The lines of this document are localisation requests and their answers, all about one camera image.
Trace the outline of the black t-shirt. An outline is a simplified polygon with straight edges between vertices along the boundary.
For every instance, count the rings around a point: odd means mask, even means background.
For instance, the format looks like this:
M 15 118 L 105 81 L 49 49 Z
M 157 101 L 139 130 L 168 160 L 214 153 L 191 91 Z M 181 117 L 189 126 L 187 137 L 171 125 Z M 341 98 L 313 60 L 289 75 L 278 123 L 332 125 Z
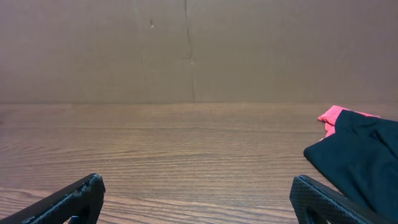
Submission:
M 397 221 L 397 122 L 343 110 L 306 159 L 342 194 Z

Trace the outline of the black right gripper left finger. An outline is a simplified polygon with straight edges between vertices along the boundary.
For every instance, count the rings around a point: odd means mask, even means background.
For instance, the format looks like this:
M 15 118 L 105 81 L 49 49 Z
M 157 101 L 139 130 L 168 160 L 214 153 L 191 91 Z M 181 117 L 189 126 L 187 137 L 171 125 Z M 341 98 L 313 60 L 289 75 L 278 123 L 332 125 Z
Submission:
M 102 177 L 90 174 L 1 220 L 1 224 L 96 224 L 106 192 Z

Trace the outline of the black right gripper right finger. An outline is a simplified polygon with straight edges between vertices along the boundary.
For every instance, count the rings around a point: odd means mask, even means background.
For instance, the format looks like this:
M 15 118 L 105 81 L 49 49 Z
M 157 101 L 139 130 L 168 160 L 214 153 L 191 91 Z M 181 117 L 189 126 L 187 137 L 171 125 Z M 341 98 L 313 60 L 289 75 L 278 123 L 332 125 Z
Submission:
M 299 224 L 394 224 L 307 175 L 294 177 L 289 195 Z

